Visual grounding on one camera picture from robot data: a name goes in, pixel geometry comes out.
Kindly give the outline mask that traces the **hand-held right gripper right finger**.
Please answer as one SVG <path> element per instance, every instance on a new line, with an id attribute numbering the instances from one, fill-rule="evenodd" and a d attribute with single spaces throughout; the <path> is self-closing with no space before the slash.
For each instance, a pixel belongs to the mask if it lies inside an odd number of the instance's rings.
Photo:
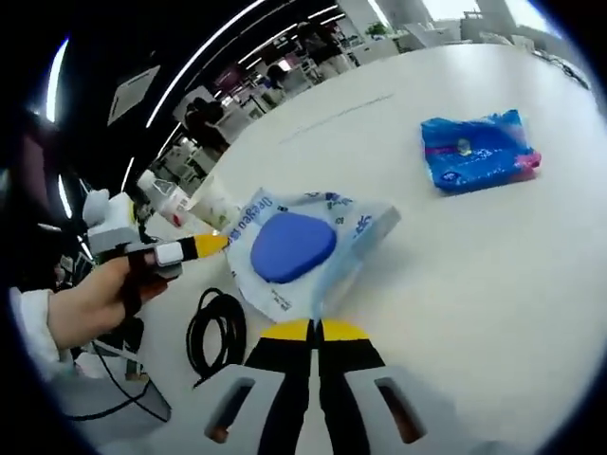
<path id="1" fill-rule="evenodd" d="M 335 319 L 317 323 L 321 406 L 336 454 L 450 454 L 451 410 L 369 336 Z"/>

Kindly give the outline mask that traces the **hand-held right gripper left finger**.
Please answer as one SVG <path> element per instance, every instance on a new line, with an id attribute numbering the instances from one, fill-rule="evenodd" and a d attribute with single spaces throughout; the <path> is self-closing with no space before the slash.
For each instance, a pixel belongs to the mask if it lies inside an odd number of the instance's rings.
<path id="1" fill-rule="evenodd" d="M 205 428 L 218 454 L 293 454 L 309 402 L 314 322 L 266 329 L 243 365 L 228 367 L 228 389 Z"/>

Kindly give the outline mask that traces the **person's left hand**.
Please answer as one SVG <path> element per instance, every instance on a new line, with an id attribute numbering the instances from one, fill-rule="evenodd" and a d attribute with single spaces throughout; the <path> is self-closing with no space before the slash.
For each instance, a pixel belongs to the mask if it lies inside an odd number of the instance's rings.
<path id="1" fill-rule="evenodd" d="M 125 257 L 95 268 L 76 287 L 48 299 L 47 328 L 58 350 L 81 347 L 125 319 L 122 287 L 129 276 Z"/>

